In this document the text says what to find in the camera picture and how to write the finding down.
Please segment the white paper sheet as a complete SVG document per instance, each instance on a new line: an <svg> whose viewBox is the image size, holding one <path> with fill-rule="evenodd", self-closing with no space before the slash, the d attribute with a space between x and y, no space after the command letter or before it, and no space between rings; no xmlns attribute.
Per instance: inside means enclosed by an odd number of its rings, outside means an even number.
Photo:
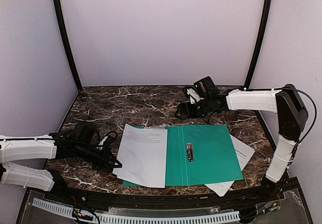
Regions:
<svg viewBox="0 0 322 224"><path fill-rule="evenodd" d="M164 188L166 182L168 131L125 125L113 174L121 180L149 188Z"/></svg>

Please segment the green plastic folder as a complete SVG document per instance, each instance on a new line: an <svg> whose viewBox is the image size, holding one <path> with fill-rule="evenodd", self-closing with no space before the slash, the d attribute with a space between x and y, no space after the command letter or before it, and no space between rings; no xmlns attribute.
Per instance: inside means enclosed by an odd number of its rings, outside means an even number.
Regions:
<svg viewBox="0 0 322 224"><path fill-rule="evenodd" d="M227 126L167 127L166 186L194 186L238 181L243 174ZM194 162L188 162L192 143Z"/></svg>

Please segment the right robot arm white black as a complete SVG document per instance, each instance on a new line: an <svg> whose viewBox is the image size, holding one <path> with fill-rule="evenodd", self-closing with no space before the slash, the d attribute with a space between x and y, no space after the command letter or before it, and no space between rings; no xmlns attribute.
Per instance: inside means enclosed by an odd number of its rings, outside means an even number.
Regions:
<svg viewBox="0 0 322 224"><path fill-rule="evenodd" d="M302 96L311 102L312 97L295 87L286 84L279 88L218 91L217 87L206 90L204 87L186 87L184 94L189 102L181 103L175 117L181 120L203 118L210 113L223 111L264 111L277 115L278 142L271 163L261 185L276 189L309 130L305 129L309 113Z"/></svg>

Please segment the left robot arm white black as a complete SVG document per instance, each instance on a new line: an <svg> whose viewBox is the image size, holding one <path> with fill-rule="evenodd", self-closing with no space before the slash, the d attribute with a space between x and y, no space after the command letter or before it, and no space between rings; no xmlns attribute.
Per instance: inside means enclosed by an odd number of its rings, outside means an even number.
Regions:
<svg viewBox="0 0 322 224"><path fill-rule="evenodd" d="M95 170L112 171L122 164L112 154L110 144L117 133L109 132L98 144L93 144L95 132L51 133L35 137L1 136L1 184L36 188L47 192L65 189L67 184L56 170L38 170L18 165L18 160L67 159L79 157Z"/></svg>

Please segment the metal centre spring clip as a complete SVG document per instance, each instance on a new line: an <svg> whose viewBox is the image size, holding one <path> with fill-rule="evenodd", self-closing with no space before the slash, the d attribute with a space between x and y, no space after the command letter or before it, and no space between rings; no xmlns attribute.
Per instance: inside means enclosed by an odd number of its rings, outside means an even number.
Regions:
<svg viewBox="0 0 322 224"><path fill-rule="evenodd" d="M192 143L186 143L186 152L187 152L187 160L188 162L194 162L195 156L194 156L194 149Z"/></svg>

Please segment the metal top clip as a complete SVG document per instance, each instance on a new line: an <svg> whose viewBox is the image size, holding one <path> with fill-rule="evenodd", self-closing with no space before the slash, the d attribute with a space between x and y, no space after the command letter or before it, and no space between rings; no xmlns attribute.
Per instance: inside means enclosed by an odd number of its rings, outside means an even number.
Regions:
<svg viewBox="0 0 322 224"><path fill-rule="evenodd" d="M146 126L143 127L143 129L153 129L153 130L162 130L162 129L166 129L166 126Z"/></svg>

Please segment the right printed paper sheet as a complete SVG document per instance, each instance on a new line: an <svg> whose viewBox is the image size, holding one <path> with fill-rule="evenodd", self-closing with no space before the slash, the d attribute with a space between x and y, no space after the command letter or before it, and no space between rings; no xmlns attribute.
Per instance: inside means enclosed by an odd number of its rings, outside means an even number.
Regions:
<svg viewBox="0 0 322 224"><path fill-rule="evenodd" d="M239 139L237 139L236 137L232 135L230 137L236 152L240 169L243 170L252 158L253 154L255 153L255 150L252 147L240 141ZM233 183L234 181L220 182L214 184L206 184L205 186L210 190L214 191L219 197L223 197L231 189Z"/></svg>

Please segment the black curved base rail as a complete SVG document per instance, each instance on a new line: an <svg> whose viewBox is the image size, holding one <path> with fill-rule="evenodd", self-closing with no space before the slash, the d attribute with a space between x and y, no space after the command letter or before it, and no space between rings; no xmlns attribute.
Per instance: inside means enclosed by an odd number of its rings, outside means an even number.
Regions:
<svg viewBox="0 0 322 224"><path fill-rule="evenodd" d="M132 190L134 194L117 194L97 192L79 188L67 188L68 196L63 197L50 192L36 189L27 190L20 215L25 215L32 208L34 198L48 200L53 204L62 204L67 207L81 207L91 211L120 210L155 210L175 211L192 209L198 212L213 213L220 211L240 211L243 218L250 218L258 214L263 208L280 204L286 197L286 192L293 188L299 188L296 178L286 179L269 194L268 190L261 186L228 191L223 197L216 193L206 193L204 187L184 188L169 187L162 194L148 195L143 193L142 187L127 186L126 190Z"/></svg>

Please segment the right black frame post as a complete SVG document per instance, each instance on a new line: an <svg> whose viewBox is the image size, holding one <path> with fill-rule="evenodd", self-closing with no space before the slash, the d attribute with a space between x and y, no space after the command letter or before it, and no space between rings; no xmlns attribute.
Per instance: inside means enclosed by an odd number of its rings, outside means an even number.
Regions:
<svg viewBox="0 0 322 224"><path fill-rule="evenodd" d="M244 82L244 88L250 87L252 79L255 74L256 66L258 63L258 59L260 56L260 52L261 52L261 48L262 48L262 44L263 44L263 40L266 32L266 26L267 26L267 21L269 17L271 1L272 0L264 0L264 3L263 3L263 9L262 9L261 20L259 24L258 33L257 33L257 38L256 38L251 62L249 65L248 73Z"/></svg>

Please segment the black frame post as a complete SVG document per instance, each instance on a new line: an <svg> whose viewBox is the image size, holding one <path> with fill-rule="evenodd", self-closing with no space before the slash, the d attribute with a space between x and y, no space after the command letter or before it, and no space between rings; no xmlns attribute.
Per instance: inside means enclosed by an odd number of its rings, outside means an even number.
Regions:
<svg viewBox="0 0 322 224"><path fill-rule="evenodd" d="M64 20L61 0L53 0L53 4L54 4L58 28L59 28L63 48L65 51L65 55L67 58L67 62L69 65L69 69L72 74L72 78L73 78L74 84L76 86L76 89L78 92L80 92L82 90L83 86L81 84L81 80L80 80L79 74L77 72L76 63L75 63L73 53L71 50L70 41L69 41L69 37L68 37L68 33L67 33L67 28L66 28L66 24L65 24L65 20Z"/></svg>
<svg viewBox="0 0 322 224"><path fill-rule="evenodd" d="M261 20L259 24L258 33L257 33L257 38L256 38L251 62L249 65L248 73L244 82L244 88L250 87L252 79L255 74L256 66L258 63L258 59L260 56L260 52L261 52L261 48L262 48L262 44L263 44L263 40L266 32L266 26L267 26L267 21L269 17L271 1L272 0L264 0L264 3L263 3L263 9L262 9Z"/></svg>

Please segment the left black frame post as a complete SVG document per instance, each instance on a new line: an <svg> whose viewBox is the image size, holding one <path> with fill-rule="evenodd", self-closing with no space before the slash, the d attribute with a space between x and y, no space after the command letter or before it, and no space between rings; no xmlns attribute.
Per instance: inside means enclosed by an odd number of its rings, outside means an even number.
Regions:
<svg viewBox="0 0 322 224"><path fill-rule="evenodd" d="M72 78L73 78L74 84L76 86L76 89L78 92L80 92L82 90L83 86L81 84L81 80L80 80L79 74L77 72L76 63L75 63L73 53L71 50L70 41L69 41L69 37L68 37L68 33L67 33L67 28L66 28L66 24L65 24L65 20L64 20L61 0L53 0L53 4L54 4L58 28L59 28L63 48L65 51L65 55L67 58L67 62L69 65L69 69L72 74Z"/></svg>

